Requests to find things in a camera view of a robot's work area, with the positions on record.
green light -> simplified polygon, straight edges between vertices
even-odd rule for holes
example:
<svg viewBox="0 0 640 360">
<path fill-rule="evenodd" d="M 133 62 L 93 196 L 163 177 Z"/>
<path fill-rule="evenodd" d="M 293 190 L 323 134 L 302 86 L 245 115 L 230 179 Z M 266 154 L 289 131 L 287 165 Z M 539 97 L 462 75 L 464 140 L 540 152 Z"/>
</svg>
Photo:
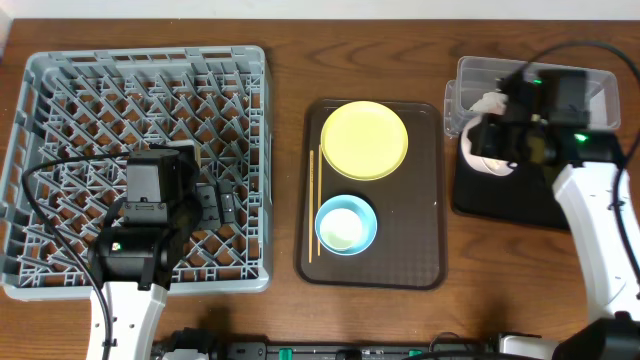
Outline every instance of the green light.
<svg viewBox="0 0 640 360">
<path fill-rule="evenodd" d="M 573 136 L 575 136 L 576 140 L 578 140 L 579 142 L 585 142 L 589 139 L 587 135 L 582 135 L 582 134 L 575 134 Z"/>
</svg>

yellow plate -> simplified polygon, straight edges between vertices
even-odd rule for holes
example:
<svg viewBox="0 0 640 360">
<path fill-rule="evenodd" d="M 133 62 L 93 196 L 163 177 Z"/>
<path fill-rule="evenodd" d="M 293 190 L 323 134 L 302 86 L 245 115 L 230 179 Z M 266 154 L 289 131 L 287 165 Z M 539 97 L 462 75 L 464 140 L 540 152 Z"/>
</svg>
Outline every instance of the yellow plate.
<svg viewBox="0 0 640 360">
<path fill-rule="evenodd" d="M 339 107 L 322 127 L 322 152 L 340 174 L 376 180 L 391 174 L 409 147 L 407 129 L 384 105 L 357 101 Z"/>
</svg>

transparent container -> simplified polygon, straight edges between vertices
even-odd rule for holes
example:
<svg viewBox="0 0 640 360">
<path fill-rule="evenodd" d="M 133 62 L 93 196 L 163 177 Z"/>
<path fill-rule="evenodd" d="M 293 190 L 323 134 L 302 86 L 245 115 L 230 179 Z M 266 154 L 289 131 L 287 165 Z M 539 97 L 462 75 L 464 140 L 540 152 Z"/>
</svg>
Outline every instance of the transparent container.
<svg viewBox="0 0 640 360">
<path fill-rule="evenodd" d="M 497 80 L 516 71 L 524 61 L 464 56 L 458 61 L 456 80 L 447 83 L 444 95 L 444 132 L 458 136 L 469 120 L 481 113 L 469 110 L 482 96 L 497 91 Z M 587 98 L 591 111 L 589 127 L 595 130 L 620 127 L 618 81 L 610 71 L 563 65 L 532 63 L 525 80 L 536 79 L 542 69 L 580 69 L 587 71 Z"/>
</svg>

wooden tabletop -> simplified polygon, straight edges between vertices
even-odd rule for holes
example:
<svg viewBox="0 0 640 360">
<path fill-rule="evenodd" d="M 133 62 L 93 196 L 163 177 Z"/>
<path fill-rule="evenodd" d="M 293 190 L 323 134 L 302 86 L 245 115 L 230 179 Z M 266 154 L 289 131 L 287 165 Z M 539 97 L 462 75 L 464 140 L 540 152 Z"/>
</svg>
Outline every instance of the wooden tabletop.
<svg viewBox="0 0 640 360">
<path fill-rule="evenodd" d="M 275 84 L 275 275 L 261 294 L 171 297 L 156 339 L 183 327 L 295 342 L 427 342 L 441 331 L 499 331 L 564 339 L 586 324 L 585 290 L 567 233 L 448 212 L 448 278 L 432 292 L 317 286 L 294 270 L 305 111 L 321 98 L 398 100 L 443 107 L 465 55 L 527 59 L 567 40 L 597 39 L 640 61 L 638 22 L 16 20 L 0 65 L 0 150 L 8 144 L 25 61 L 53 50 L 255 44 Z M 565 50 L 545 62 L 613 71 L 621 141 L 640 127 L 640 92 L 614 56 Z M 445 141 L 447 196 L 455 142 Z M 640 203 L 640 164 L 631 165 Z M 22 303 L 0 295 L 0 357 L 84 359 L 89 301 Z"/>
</svg>

white wall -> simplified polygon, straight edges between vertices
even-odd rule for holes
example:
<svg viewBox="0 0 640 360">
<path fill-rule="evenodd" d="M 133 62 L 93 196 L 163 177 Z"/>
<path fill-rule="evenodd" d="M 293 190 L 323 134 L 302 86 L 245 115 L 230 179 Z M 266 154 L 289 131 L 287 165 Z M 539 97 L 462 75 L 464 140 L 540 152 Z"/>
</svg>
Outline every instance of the white wall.
<svg viewBox="0 0 640 360">
<path fill-rule="evenodd" d="M 11 18 L 0 7 L 0 59 L 4 53 L 4 46 L 7 44 L 9 28 L 11 28 Z"/>
<path fill-rule="evenodd" d="M 14 18 L 639 20 L 640 0 L 0 0 Z"/>
</svg>

